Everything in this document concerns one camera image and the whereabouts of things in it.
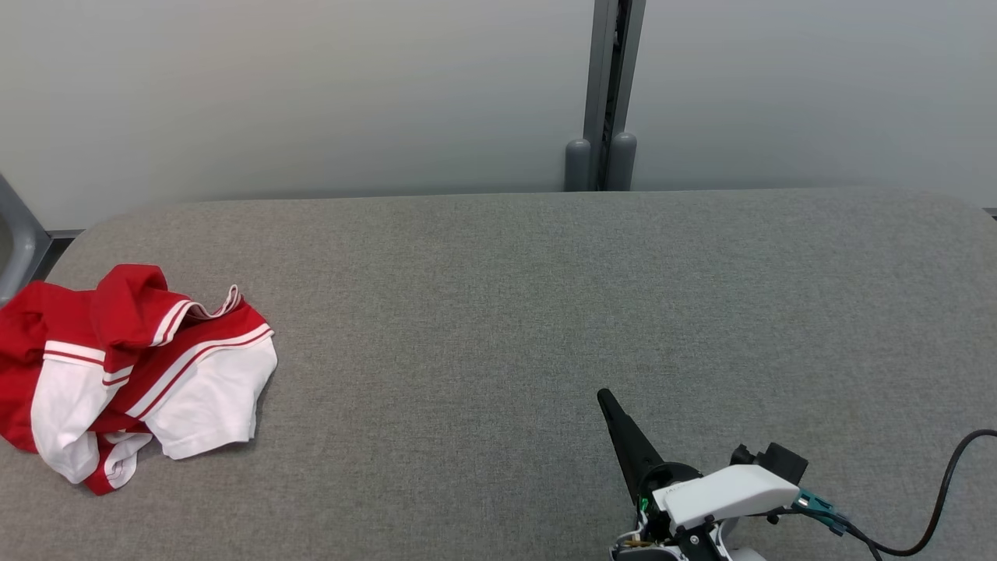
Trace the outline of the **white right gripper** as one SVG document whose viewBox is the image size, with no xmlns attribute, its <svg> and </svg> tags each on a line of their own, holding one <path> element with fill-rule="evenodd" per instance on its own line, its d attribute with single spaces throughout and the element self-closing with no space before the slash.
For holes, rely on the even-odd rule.
<svg viewBox="0 0 997 561">
<path fill-rule="evenodd" d="M 732 465 L 701 475 L 684 464 L 664 464 L 611 390 L 601 388 L 596 399 L 628 494 L 639 500 L 641 556 L 755 556 L 754 549 L 727 546 L 738 520 L 789 507 L 800 495 L 800 487 L 759 465 Z M 655 475 L 672 475 L 675 469 L 689 479 L 643 489 L 654 470 Z"/>
</svg>

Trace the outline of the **red white jersey shirt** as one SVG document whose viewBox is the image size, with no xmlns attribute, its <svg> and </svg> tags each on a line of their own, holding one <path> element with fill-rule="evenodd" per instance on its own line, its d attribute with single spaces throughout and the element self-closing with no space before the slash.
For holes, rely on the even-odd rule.
<svg viewBox="0 0 997 561">
<path fill-rule="evenodd" d="M 90 291 L 47 288 L 45 305 L 30 434 L 68 482 L 109 494 L 150 443 L 184 460 L 255 436 L 277 352 L 238 285 L 210 308 L 158 266 L 118 265 Z"/>
</svg>

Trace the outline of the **grey metal wall post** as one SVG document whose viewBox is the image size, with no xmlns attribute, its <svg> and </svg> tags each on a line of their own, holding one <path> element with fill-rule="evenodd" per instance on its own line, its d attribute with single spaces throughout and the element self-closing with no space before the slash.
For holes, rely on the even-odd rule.
<svg viewBox="0 0 997 561">
<path fill-rule="evenodd" d="M 626 131 L 648 0 L 595 0 L 583 138 L 564 152 L 566 192 L 629 191 L 637 138 Z"/>
</svg>

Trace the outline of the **grey metal frame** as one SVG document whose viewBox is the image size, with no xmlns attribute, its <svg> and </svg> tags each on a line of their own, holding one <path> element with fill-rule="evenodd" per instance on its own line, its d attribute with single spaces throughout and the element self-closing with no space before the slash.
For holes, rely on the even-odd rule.
<svg viewBox="0 0 997 561">
<path fill-rule="evenodd" d="M 0 219 L 12 243 L 10 256 L 0 266 L 1 308 L 36 276 L 52 238 L 1 174 Z"/>
</svg>

